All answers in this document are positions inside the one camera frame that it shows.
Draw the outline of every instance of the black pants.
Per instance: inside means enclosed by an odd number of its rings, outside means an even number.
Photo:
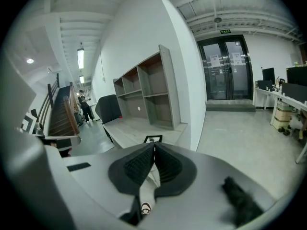
[[[92,116],[92,112],[91,112],[91,109],[90,107],[86,107],[86,108],[82,108],[82,111],[83,111],[83,115],[85,116],[85,120],[88,121],[88,116],[90,116],[90,118],[93,120],[94,117]]]

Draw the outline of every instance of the gray shelving unit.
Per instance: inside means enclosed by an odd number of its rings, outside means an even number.
[[[159,52],[114,81],[123,117],[148,118],[154,126],[175,129],[180,110],[172,58],[159,45]]]

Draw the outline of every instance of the glass door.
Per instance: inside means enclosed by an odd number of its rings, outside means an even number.
[[[208,100],[251,99],[252,77],[242,36],[224,36],[199,42]]]

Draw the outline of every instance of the glass panel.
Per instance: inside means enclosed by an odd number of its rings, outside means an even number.
[[[206,81],[209,80],[211,100],[226,100],[225,67],[218,44],[203,46],[207,64],[204,66]]]
[[[234,99],[248,99],[248,74],[240,42],[226,42],[234,82]]]

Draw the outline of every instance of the concrete floor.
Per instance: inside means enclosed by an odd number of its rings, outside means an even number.
[[[82,156],[106,152],[114,147],[114,144],[106,136],[100,120],[83,123],[79,127],[81,143],[73,147],[69,152],[71,156]]]
[[[280,199],[295,190],[306,163],[295,163],[303,146],[271,126],[271,115],[271,110],[206,112],[197,152],[228,162]]]

